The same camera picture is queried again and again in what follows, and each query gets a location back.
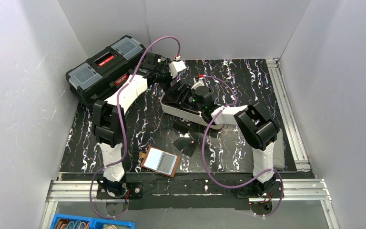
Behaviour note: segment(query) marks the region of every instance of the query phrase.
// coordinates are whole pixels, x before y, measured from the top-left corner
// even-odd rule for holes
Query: red label
[[[119,84],[121,84],[122,82],[124,82],[127,78],[128,78],[128,75],[127,74],[123,75],[120,79],[118,79],[116,81],[116,83],[115,83],[116,86],[118,86]]]
[[[102,63],[99,64],[99,67],[102,67],[105,63],[109,62],[113,58],[114,58],[114,56],[107,58],[106,60],[104,60]]]

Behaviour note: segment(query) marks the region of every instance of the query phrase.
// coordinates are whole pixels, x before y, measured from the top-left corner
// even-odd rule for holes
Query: gray wall
[[[312,0],[281,68],[340,227],[366,228],[366,1]]]
[[[56,0],[0,0],[0,228],[38,228],[77,105],[65,72],[86,54]]]
[[[280,57],[310,0],[59,0],[88,56],[125,34],[148,46],[165,35],[184,59]],[[173,57],[174,41],[153,52]]]
[[[145,0],[58,0],[89,57],[130,35],[148,47]]]
[[[280,57],[310,0],[148,0],[151,41],[173,35],[184,59]],[[176,55],[173,41],[155,53]]]

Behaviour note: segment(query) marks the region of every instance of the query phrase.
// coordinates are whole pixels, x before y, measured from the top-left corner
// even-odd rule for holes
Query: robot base
[[[240,185],[243,183],[244,182],[236,182],[235,185]],[[277,174],[274,174],[271,179],[264,183],[255,180],[243,188],[235,189],[233,192],[236,193],[236,197],[239,199],[263,197],[264,194],[270,195],[270,192],[272,193],[272,198],[279,198],[281,195],[280,187],[281,184],[277,178]]]

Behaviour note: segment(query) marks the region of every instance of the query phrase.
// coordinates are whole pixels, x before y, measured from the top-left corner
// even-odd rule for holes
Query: brown frame
[[[147,158],[147,156],[149,155],[149,153],[150,153],[150,151],[151,151],[151,148],[161,150],[161,149],[159,149],[159,148],[155,148],[155,147],[153,147],[153,146],[148,147],[148,150],[146,151],[147,153],[145,154],[145,157],[144,157],[144,160],[142,161],[141,166],[142,166],[142,167],[144,167],[144,168],[146,168],[146,169],[149,169],[149,170],[151,170],[151,171],[154,171],[154,172],[157,172],[157,173],[163,174],[163,175],[165,175],[165,176],[168,176],[168,177],[174,177],[174,174],[176,173],[177,166],[179,165],[179,161],[180,161],[181,157],[180,157],[180,156],[178,156],[178,155],[175,155],[175,156],[177,157],[177,159],[176,159],[176,162],[174,163],[174,167],[173,167],[173,170],[172,170],[172,174],[170,174],[170,175],[169,175],[169,174],[166,174],[166,173],[163,173],[163,172],[160,172],[160,171],[156,171],[156,170],[153,170],[153,169],[151,169],[151,168],[147,168],[147,167],[145,167],[145,166],[144,166],[145,161],[146,161],[146,158]],[[164,150],[161,150],[161,151],[163,151],[164,153],[170,154],[170,155],[174,155],[174,154],[168,153],[168,152],[166,152],[166,151],[164,151]]]

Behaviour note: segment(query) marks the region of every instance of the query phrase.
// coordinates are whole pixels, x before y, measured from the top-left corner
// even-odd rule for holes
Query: cable
[[[128,200],[128,196],[130,195],[130,190],[128,190],[128,192],[127,192],[127,196],[125,197],[125,205],[127,205],[128,206],[128,202],[127,202],[127,200]]]
[[[266,203],[269,203],[271,201],[271,199],[273,198],[273,192],[270,192],[270,197],[269,197],[269,200],[267,200],[267,195],[266,197],[264,198],[264,200],[261,202],[262,204],[266,204]]]
[[[160,68],[160,69],[158,69],[158,70],[155,70],[157,73],[160,73],[167,65],[168,65],[168,60],[167,60],[167,58],[166,57],[164,57],[164,56],[161,56],[161,57],[163,57],[164,58],[164,60],[165,60],[165,63],[163,64],[163,66],[162,66],[162,68]]]
[[[179,40],[178,40],[177,38],[175,38],[175,37],[173,37],[173,36],[164,36],[164,37],[161,37],[161,38],[159,38],[159,39],[155,40],[154,42],[152,42],[152,43],[148,46],[148,48],[147,48],[147,49],[144,51],[144,53],[142,54],[142,56],[141,56],[140,60],[138,61],[137,66],[135,67],[134,72],[132,73],[131,79],[129,80],[129,82],[130,82],[130,83],[132,82],[133,78],[134,78],[134,77],[135,77],[135,75],[137,74],[138,69],[140,68],[142,61],[144,60],[144,58],[145,58],[146,54],[148,53],[148,50],[149,50],[153,45],[155,45],[156,43],[158,43],[159,41],[164,40],[164,39],[168,39],[168,38],[171,38],[171,39],[174,39],[174,40],[176,40],[176,41],[177,41],[177,44],[178,44],[178,46],[179,46],[179,49],[178,49],[178,51],[177,51],[177,55],[176,55],[176,56],[180,56],[180,42],[179,42]],[[98,169],[98,170],[96,171],[96,173],[93,175],[92,182],[91,182],[91,187],[90,187],[90,189],[89,189],[89,201],[90,201],[90,203],[91,203],[91,205],[92,205],[92,208],[93,208],[93,210],[96,212],[96,214],[98,214],[100,217],[102,217],[102,218],[104,218],[104,219],[115,219],[116,217],[119,217],[119,216],[121,216],[122,214],[124,214],[124,213],[126,212],[126,211],[125,211],[125,212],[123,212],[122,214],[120,214],[120,215],[118,215],[118,216],[116,216],[116,217],[108,217],[108,216],[104,216],[104,215],[100,214],[100,213],[98,212],[98,210],[95,208],[95,206],[94,206],[94,204],[93,204],[93,201],[92,201],[92,188],[93,188],[93,183],[94,183],[94,181],[96,180],[96,176],[98,175],[98,173],[100,173],[100,172],[104,171],[104,170],[105,170],[105,168],[107,168],[107,167],[110,167],[110,166],[113,166],[113,165],[116,165],[116,164],[118,164],[118,163],[122,162],[122,161],[125,159],[125,157],[127,156],[127,134],[126,134],[126,132],[125,132],[124,122],[123,122],[123,120],[122,120],[122,114],[121,114],[121,107],[120,107],[120,103],[119,103],[119,97],[120,97],[120,94],[121,94],[121,92],[122,92],[122,91],[127,87],[127,85],[128,85],[128,84],[127,84],[127,83],[125,83],[125,84],[124,84],[124,86],[123,86],[122,88],[120,88],[120,91],[119,91],[119,92],[118,92],[118,94],[117,94],[117,111],[118,111],[118,113],[119,113],[119,120],[120,120],[120,124],[121,124],[122,137],[123,137],[123,141],[124,141],[124,153],[123,153],[123,155],[122,155],[122,157],[121,157],[121,159],[120,159],[120,160],[118,160],[118,161],[116,161],[116,162],[112,162],[112,163],[110,163],[110,164],[108,164],[108,165],[105,165],[103,168],[100,168],[100,169]]]
[[[207,140],[207,133],[208,131],[210,130],[210,127],[212,125],[212,123],[214,123],[214,121],[216,120],[216,118],[222,113],[222,111],[228,107],[228,106],[231,106],[231,105],[236,105],[238,103],[238,98],[236,97],[235,95],[235,92],[221,79],[218,79],[217,77],[214,77],[214,76],[208,76],[208,75],[203,75],[204,78],[209,78],[209,79],[214,79],[214,80],[217,80],[219,82],[221,82],[222,84],[224,84],[232,93],[232,96],[234,97],[234,102],[231,103],[231,104],[227,104],[225,105],[215,116],[214,118],[212,118],[212,120],[210,121],[210,123],[207,125],[207,128],[205,129],[205,132],[204,132],[204,137],[203,137],[203,144],[202,144],[202,147],[201,147],[201,155],[202,155],[202,159],[203,159],[203,164],[204,164],[204,168],[205,168],[205,171],[207,172],[208,176],[210,177],[210,179],[216,183],[217,185],[223,187],[223,188],[227,188],[227,189],[234,189],[234,188],[241,188],[241,187],[244,187],[250,183],[252,183],[253,181],[255,181],[258,177],[260,177],[261,175],[263,175],[264,173],[266,172],[269,172],[269,171],[274,171],[278,177],[280,178],[280,182],[281,182],[281,195],[280,195],[280,199],[278,200],[278,204],[277,204],[277,207],[275,207],[269,214],[267,215],[263,215],[263,217],[265,216],[270,216],[271,214],[273,214],[277,209],[278,207],[280,206],[281,204],[281,200],[283,199],[283,195],[284,195],[284,186],[283,186],[283,179],[281,178],[281,175],[280,173],[275,170],[275,169],[266,169],[266,170],[263,170],[261,173],[259,173],[258,175],[256,175],[254,178],[246,181],[245,183],[243,184],[240,184],[240,185],[235,185],[235,186],[228,186],[228,185],[224,185],[224,184],[221,184],[220,182],[218,182],[217,180],[215,180],[215,178],[211,175],[210,173],[210,169],[208,168],[207,164],[205,163],[205,152],[204,152],[204,148],[205,148],[205,142]]]

